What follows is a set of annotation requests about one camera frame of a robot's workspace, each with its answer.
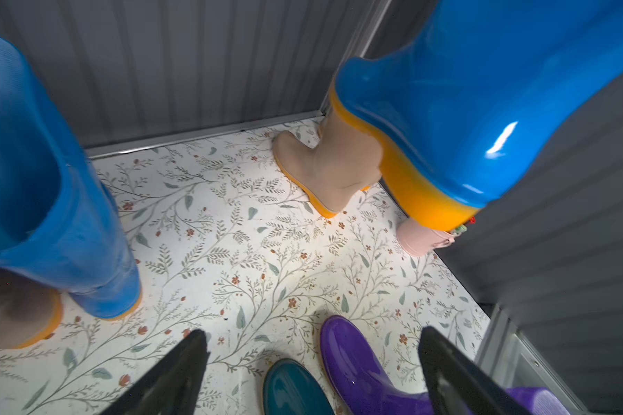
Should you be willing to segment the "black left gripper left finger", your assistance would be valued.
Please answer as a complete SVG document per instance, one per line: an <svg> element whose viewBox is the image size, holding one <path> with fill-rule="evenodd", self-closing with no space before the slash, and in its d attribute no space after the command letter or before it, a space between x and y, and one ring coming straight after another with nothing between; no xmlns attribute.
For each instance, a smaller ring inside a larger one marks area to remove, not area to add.
<svg viewBox="0 0 623 415"><path fill-rule="evenodd" d="M193 330L103 413L194 413L208 359L206 333Z"/></svg>

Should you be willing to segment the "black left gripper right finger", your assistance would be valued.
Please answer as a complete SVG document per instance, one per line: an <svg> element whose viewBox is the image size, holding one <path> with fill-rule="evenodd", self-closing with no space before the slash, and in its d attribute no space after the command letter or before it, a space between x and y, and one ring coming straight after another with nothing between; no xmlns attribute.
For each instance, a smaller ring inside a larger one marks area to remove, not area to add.
<svg viewBox="0 0 623 415"><path fill-rule="evenodd" d="M436 328L422 330L418 356L435 415L531 414Z"/></svg>

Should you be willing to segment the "beige rain boot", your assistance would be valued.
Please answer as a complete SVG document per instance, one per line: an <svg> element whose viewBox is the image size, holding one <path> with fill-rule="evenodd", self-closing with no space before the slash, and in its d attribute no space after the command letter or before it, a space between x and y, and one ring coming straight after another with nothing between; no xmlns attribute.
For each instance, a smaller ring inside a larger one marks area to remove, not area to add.
<svg viewBox="0 0 623 415"><path fill-rule="evenodd" d="M0 349L22 349L43 340L62 317L58 290L0 268Z"/></svg>
<svg viewBox="0 0 623 415"><path fill-rule="evenodd" d="M325 218L341 213L356 192L381 177L383 148L367 133L331 111L319 126L320 142L313 148L290 131L273 140L273 155L280 170L308 196Z"/></svg>

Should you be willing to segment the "blue rain boot front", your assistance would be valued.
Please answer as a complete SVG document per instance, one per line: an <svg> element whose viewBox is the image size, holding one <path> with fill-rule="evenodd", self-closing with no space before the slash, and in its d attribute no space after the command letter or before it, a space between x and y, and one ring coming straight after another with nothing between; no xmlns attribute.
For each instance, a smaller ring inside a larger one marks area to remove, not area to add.
<svg viewBox="0 0 623 415"><path fill-rule="evenodd" d="M114 199L43 83L0 37L0 268L120 318L141 298Z"/></svg>

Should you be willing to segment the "blue rain boot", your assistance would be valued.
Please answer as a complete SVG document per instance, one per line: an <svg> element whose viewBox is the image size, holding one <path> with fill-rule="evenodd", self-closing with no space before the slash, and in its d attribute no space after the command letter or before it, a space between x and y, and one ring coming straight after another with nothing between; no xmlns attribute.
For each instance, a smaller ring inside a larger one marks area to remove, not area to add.
<svg viewBox="0 0 623 415"><path fill-rule="evenodd" d="M349 59L330 98L384 150L405 213L452 230L524 176L623 73L623 1L441 1L410 45Z"/></svg>
<svg viewBox="0 0 623 415"><path fill-rule="evenodd" d="M0 37L0 268L120 318L141 298L114 199L43 83Z"/></svg>

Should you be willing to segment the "blue rain boot back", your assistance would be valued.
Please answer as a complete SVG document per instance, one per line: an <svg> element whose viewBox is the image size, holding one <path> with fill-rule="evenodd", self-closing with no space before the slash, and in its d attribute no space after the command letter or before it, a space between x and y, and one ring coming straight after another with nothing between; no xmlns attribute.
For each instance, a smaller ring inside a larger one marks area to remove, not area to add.
<svg viewBox="0 0 623 415"><path fill-rule="evenodd" d="M384 150L405 213L452 230L524 176L623 73L623 1L441 1L410 45L349 59L330 98Z"/></svg>

